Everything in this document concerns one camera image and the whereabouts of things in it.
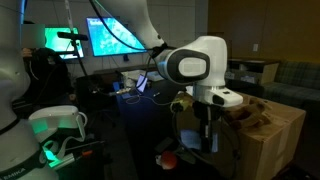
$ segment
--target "chair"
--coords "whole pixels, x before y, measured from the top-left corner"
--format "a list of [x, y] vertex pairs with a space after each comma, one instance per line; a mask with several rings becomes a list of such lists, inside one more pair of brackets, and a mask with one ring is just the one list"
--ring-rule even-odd
[[105, 95], [114, 91], [112, 83], [104, 82], [100, 75], [90, 75], [77, 78], [75, 87], [78, 108], [87, 114], [94, 113], [95, 119], [97, 116], [100, 116], [101, 120], [109, 119], [114, 127], [115, 122], [110, 114], [119, 115], [116, 98]]

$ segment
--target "laptop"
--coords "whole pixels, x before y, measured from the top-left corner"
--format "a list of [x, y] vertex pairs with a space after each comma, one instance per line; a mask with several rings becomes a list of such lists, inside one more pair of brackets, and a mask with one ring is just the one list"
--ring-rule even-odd
[[143, 79], [144, 79], [144, 76], [140, 74], [139, 78], [138, 78], [138, 81], [137, 81], [137, 84], [135, 85], [134, 89], [132, 91], [128, 92], [128, 93], [122, 94], [121, 95], [122, 98], [123, 99], [129, 99], [129, 98], [132, 98], [132, 97], [141, 96], [142, 93], [144, 92], [145, 88], [146, 88], [147, 81], [148, 81], [147, 77], [145, 78], [144, 81], [143, 81]]

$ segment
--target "couch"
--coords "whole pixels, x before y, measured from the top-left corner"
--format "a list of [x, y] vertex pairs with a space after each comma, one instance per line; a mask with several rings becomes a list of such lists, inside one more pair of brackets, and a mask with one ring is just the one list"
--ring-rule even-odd
[[320, 63], [282, 61], [274, 82], [263, 87], [263, 98], [297, 108], [320, 101]]

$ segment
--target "table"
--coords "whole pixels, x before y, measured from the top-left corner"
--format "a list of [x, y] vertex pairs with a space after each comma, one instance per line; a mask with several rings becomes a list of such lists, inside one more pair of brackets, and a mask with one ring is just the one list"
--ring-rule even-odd
[[[119, 89], [119, 83], [115, 82], [113, 86], [115, 90]], [[160, 92], [154, 100], [157, 103], [168, 103], [174, 99], [179, 90], [184, 89], [184, 86], [162, 80], [153, 82], [152, 87], [145, 90], [144, 96], [153, 98], [153, 94]], [[121, 96], [117, 96], [117, 102], [140, 180], [219, 179], [213, 167], [201, 162], [190, 165], [179, 161], [178, 168], [173, 172], [166, 172], [156, 165], [157, 152], [154, 148], [166, 137], [174, 137], [169, 105], [158, 106], [146, 98], [141, 98], [139, 103], [131, 105]], [[173, 143], [172, 150], [177, 146], [177, 142]]]

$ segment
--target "cushion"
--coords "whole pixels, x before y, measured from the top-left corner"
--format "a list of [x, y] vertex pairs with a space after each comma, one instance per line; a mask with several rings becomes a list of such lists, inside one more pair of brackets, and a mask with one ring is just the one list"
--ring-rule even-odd
[[263, 85], [263, 98], [281, 104], [302, 108], [307, 100], [320, 101], [320, 91], [289, 84], [271, 82]]
[[278, 67], [274, 81], [320, 90], [320, 64], [283, 61]]

